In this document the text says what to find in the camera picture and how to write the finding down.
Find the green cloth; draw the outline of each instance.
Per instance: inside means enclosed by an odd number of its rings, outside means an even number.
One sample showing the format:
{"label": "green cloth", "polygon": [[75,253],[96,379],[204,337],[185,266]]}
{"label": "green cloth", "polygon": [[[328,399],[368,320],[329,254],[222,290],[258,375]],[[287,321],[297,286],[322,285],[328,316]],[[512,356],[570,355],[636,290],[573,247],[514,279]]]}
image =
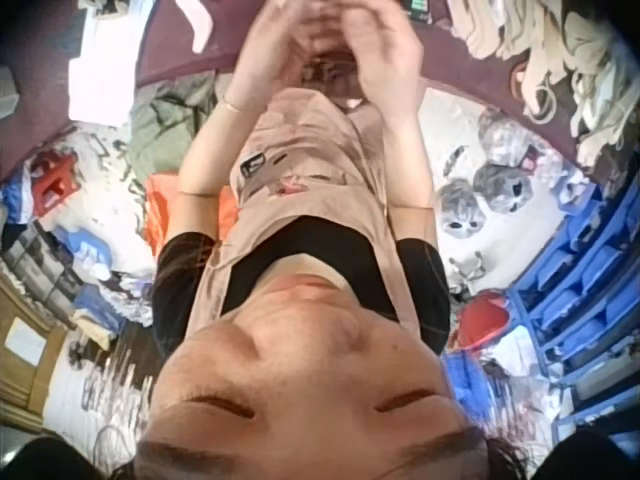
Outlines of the green cloth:
{"label": "green cloth", "polygon": [[128,160],[145,186],[150,175],[177,171],[216,104],[212,72],[141,89],[131,114]]}

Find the woman's left hand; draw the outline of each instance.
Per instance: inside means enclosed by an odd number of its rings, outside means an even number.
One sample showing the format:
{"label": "woman's left hand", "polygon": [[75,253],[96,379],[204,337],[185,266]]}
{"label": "woman's left hand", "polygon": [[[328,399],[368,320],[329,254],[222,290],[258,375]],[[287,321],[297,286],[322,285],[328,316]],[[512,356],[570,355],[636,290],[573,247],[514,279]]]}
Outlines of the woman's left hand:
{"label": "woman's left hand", "polygon": [[271,97],[296,86],[313,56],[344,44],[335,0],[266,0],[244,42],[225,100],[263,110]]}

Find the eyebrow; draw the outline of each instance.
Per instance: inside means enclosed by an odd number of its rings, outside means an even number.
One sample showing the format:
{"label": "eyebrow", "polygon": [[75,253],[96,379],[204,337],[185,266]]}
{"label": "eyebrow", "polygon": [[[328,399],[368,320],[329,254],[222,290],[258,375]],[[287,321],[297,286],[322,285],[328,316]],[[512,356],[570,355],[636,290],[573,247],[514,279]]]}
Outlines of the eyebrow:
{"label": "eyebrow", "polygon": [[239,461],[230,455],[142,441],[135,458],[136,474],[143,479],[225,480],[237,472]]}
{"label": "eyebrow", "polygon": [[475,450],[485,441],[479,427],[467,427],[423,443],[411,445],[400,452],[401,463],[373,480],[380,480],[403,470],[420,469],[430,463]]}

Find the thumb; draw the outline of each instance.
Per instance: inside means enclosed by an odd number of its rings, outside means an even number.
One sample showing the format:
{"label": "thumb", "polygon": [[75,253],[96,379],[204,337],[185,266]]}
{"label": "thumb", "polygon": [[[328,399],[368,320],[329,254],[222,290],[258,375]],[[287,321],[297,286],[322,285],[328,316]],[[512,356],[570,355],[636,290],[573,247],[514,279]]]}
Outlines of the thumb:
{"label": "thumb", "polygon": [[369,10],[345,10],[342,14],[342,30],[359,67],[366,68],[383,60],[380,27],[376,17]]}

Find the woman's right hand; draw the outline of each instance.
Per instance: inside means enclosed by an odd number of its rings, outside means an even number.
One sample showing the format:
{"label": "woman's right hand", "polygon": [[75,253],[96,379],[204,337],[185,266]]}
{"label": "woman's right hand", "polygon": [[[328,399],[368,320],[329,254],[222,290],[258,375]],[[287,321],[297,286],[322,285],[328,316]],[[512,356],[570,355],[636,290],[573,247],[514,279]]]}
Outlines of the woman's right hand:
{"label": "woman's right hand", "polygon": [[342,28],[367,99],[388,126],[415,121],[423,48],[396,0],[340,0]]}

